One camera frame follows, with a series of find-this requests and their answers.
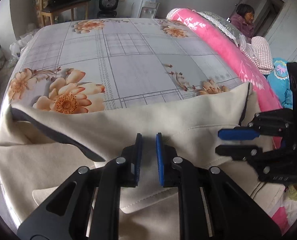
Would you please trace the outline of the beige coat with black trim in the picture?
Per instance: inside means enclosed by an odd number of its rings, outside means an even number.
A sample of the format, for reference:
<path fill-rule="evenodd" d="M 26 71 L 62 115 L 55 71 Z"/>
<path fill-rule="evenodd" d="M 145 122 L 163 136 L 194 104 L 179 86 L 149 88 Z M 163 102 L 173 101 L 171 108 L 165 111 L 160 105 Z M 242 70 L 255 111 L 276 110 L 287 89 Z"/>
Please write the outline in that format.
<path fill-rule="evenodd" d="M 245 125 L 258 111 L 249 83 L 221 94 L 86 114 L 6 105 L 0 118 L 0 182 L 11 217 L 21 224 L 80 166 L 103 166 L 141 134 L 140 180 L 137 187 L 121 191 L 119 237 L 178 239 L 177 190 L 159 184 L 157 133 L 194 165 L 222 168 L 264 211 L 272 212 L 283 187 L 259 182 L 247 163 L 215 153 L 220 129 Z"/>

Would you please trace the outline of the pink floral blanket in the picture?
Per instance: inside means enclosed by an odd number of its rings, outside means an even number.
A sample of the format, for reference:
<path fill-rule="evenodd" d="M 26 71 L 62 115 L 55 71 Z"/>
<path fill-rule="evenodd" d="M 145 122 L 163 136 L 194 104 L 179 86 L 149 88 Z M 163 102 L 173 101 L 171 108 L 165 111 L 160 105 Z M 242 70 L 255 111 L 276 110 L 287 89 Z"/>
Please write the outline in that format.
<path fill-rule="evenodd" d="M 243 84 L 218 94 L 204 94 L 187 102 L 192 107 L 189 126 L 231 127 L 245 121 L 243 113 L 281 109 L 277 96 L 255 65 L 208 20 L 189 9 L 173 9 L 168 21 L 186 26 L 197 34 L 238 75 Z"/>

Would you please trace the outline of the pink checked blanket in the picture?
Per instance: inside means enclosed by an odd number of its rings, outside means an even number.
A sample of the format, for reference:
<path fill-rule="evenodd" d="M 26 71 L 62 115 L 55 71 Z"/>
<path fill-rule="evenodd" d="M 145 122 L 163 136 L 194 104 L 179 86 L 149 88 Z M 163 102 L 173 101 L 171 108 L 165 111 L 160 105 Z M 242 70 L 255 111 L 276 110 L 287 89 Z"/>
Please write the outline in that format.
<path fill-rule="evenodd" d="M 258 68 L 261 74 L 269 75 L 273 69 L 273 58 L 269 43 L 264 37 L 254 36 L 250 43 L 244 35 L 239 36 L 240 51 Z"/>

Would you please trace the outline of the seated person in purple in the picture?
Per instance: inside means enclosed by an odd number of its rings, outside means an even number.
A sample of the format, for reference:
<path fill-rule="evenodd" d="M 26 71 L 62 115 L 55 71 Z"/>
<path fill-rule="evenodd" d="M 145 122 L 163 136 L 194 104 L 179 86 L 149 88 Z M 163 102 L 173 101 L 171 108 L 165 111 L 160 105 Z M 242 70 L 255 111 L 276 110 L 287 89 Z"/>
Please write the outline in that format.
<path fill-rule="evenodd" d="M 248 43 L 254 35 L 255 10 L 251 5 L 241 3 L 237 6 L 235 13 L 231 16 L 231 24 L 234 25 L 245 37 Z"/>

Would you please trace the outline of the grey lace pillow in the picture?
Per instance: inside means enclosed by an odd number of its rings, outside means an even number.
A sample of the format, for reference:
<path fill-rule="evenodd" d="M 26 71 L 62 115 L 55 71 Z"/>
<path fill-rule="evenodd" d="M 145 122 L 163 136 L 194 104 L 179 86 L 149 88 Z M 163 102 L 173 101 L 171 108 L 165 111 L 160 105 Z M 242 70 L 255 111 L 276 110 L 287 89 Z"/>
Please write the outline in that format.
<path fill-rule="evenodd" d="M 221 16 L 214 14 L 213 12 L 202 11 L 198 12 L 198 14 L 211 22 L 212 25 L 219 29 L 223 34 L 230 38 L 237 47 L 239 47 L 240 35 L 242 33 L 234 25 Z"/>

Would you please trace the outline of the floral grey bed sheet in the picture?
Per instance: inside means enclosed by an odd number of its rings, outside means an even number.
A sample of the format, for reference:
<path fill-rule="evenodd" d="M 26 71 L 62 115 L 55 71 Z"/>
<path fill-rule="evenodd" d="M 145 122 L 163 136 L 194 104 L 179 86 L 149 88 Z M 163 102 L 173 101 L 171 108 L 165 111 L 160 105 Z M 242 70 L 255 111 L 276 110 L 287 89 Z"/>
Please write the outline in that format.
<path fill-rule="evenodd" d="M 201 38 L 166 20 L 88 20 L 40 29 L 23 50 L 1 107 L 86 114 L 181 101 L 213 79 L 240 79 Z"/>

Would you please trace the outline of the white water dispenser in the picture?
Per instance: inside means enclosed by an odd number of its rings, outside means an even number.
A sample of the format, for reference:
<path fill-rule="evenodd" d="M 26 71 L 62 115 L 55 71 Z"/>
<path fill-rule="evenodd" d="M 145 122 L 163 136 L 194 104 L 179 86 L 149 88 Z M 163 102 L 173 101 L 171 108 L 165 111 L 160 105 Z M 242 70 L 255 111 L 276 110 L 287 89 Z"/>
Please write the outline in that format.
<path fill-rule="evenodd" d="M 135 0 L 132 5 L 131 18 L 155 18 L 159 8 L 158 2 L 149 0 Z"/>

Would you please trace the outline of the white plastic bag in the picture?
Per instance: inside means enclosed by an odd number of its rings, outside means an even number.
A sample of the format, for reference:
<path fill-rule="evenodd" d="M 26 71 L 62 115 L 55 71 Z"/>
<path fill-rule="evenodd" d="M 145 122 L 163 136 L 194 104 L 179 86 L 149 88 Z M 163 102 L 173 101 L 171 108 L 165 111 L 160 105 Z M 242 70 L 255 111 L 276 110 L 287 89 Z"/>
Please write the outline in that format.
<path fill-rule="evenodd" d="M 19 59 L 22 51 L 25 49 L 27 44 L 32 40 L 32 38 L 33 38 L 33 33 L 27 33 L 25 35 L 22 35 L 19 40 L 16 40 L 16 42 L 12 43 L 10 45 L 11 55 L 16 59 Z"/>

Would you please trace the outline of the black round fan heater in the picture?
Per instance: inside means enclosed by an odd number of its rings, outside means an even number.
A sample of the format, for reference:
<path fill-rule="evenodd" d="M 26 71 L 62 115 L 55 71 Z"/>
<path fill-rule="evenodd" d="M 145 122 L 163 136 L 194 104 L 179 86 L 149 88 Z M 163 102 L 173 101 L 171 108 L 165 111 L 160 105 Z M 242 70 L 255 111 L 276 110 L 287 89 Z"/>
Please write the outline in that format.
<path fill-rule="evenodd" d="M 119 0 L 99 0 L 97 18 L 116 18 Z"/>

